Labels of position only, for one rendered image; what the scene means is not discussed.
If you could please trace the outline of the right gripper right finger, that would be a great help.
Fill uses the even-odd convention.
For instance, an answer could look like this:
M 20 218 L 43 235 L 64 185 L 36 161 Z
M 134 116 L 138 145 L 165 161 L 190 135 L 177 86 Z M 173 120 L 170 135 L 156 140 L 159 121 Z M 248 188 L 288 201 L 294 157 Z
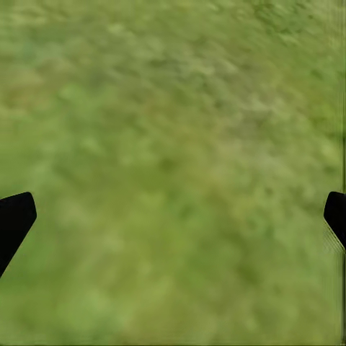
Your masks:
M 329 193 L 324 209 L 324 218 L 346 248 L 346 194 Z

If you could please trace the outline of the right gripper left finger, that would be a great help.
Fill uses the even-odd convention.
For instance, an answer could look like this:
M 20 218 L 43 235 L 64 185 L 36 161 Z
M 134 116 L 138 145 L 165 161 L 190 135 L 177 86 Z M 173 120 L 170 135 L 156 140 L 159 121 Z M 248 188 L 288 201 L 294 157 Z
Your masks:
M 37 219 L 32 193 L 0 200 L 0 277 Z

